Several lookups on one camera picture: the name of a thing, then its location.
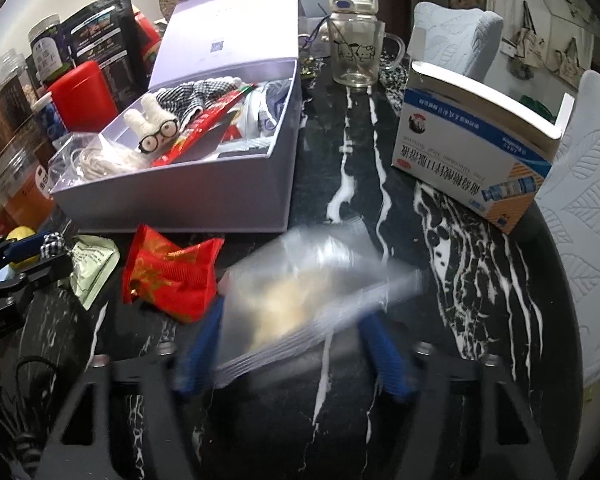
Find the red packet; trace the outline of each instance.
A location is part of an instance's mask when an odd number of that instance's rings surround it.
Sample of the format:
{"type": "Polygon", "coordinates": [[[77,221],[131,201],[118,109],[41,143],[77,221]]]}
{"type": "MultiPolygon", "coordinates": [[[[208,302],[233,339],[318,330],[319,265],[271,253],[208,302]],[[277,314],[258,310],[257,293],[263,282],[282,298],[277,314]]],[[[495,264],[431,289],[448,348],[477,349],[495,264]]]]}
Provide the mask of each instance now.
{"type": "Polygon", "coordinates": [[[199,320],[216,295],[214,264],[222,244],[212,238],[181,249],[139,226],[122,273],[122,300],[142,298],[182,323],[199,320]]]}
{"type": "Polygon", "coordinates": [[[186,127],[185,131],[173,143],[171,149],[163,156],[156,158],[152,163],[152,166],[156,168],[158,166],[171,164],[191,146],[198,142],[200,138],[222,118],[222,116],[231,110],[240,99],[251,92],[253,88],[254,85],[245,85],[237,90],[231,90],[219,98],[218,101],[213,103],[209,108],[196,115],[189,123],[189,126],[186,127]]]}

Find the yellow lemon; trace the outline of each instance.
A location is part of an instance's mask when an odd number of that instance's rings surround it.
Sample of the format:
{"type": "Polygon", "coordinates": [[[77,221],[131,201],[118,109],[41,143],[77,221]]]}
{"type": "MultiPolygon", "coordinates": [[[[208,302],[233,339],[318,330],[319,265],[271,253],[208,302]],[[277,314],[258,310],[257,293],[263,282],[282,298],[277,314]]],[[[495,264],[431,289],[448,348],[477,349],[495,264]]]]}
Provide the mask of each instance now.
{"type": "MultiPolygon", "coordinates": [[[[22,240],[23,238],[33,236],[34,234],[36,234],[36,232],[31,227],[21,225],[20,227],[16,227],[7,235],[7,240],[22,240]]],[[[39,258],[40,256],[36,254],[36,256],[32,256],[23,262],[11,263],[10,266],[13,270],[20,270],[24,267],[30,266],[30,264],[34,264],[39,258]]]]}

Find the red cup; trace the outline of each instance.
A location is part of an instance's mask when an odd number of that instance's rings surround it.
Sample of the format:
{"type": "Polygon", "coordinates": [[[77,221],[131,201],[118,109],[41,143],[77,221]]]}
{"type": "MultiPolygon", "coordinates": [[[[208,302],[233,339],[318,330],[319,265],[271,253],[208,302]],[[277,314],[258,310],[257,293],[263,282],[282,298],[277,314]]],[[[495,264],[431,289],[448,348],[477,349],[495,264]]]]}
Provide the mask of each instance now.
{"type": "Polygon", "coordinates": [[[102,70],[95,61],[78,65],[48,90],[70,132],[100,133],[118,116],[102,70]]]}

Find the glass cup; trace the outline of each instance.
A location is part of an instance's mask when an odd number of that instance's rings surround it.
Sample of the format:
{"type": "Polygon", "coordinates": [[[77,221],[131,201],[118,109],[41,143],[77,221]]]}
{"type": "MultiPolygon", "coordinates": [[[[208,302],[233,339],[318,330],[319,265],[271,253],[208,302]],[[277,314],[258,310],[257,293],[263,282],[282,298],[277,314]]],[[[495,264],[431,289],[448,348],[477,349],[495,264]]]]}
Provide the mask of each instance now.
{"type": "Polygon", "coordinates": [[[378,81],[384,38],[398,43],[397,57],[384,68],[400,64],[405,53],[404,41],[384,32],[384,22],[352,14],[328,21],[331,40],[331,71],[335,82],[362,88],[378,81]]]}

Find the black clamp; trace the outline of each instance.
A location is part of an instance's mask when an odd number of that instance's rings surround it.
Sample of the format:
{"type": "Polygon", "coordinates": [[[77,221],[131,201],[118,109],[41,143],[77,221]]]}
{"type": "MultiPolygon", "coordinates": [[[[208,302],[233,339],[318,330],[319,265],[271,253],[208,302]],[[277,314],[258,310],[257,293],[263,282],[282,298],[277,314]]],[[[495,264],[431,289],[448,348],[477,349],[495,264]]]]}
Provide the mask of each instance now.
{"type": "Polygon", "coordinates": [[[160,480],[194,480],[173,402],[168,375],[173,363],[174,343],[160,343],[153,352],[135,359],[110,362],[96,355],[74,385],[42,455],[36,480],[123,480],[110,455],[109,401],[112,388],[144,397],[145,465],[160,480]],[[89,442],[76,444],[70,436],[74,417],[88,403],[93,431],[89,442]]]}
{"type": "Polygon", "coordinates": [[[418,343],[424,376],[397,480],[436,478],[436,463],[451,396],[463,396],[468,428],[461,477],[471,480],[557,480],[528,404],[499,357],[481,361],[440,354],[418,343]]]}
{"type": "MultiPolygon", "coordinates": [[[[46,445],[36,480],[122,480],[110,455],[109,401],[114,388],[144,397],[145,465],[159,480],[194,480],[186,445],[180,436],[170,367],[173,343],[125,361],[93,358],[62,407],[46,445]],[[93,439],[76,445],[67,434],[84,399],[89,399],[93,439]]],[[[405,426],[397,480],[432,480],[445,429],[451,396],[466,399],[468,428],[459,478],[471,480],[555,480],[554,467],[528,405],[496,356],[481,362],[439,354],[418,343],[415,355],[422,367],[420,393],[411,424],[405,426]]]]}
{"type": "MultiPolygon", "coordinates": [[[[0,269],[9,263],[40,255],[45,235],[48,233],[23,240],[0,238],[0,269]]],[[[71,255],[62,251],[27,266],[14,278],[0,282],[0,338],[24,325],[26,309],[35,290],[68,277],[73,270],[71,255]]]]}

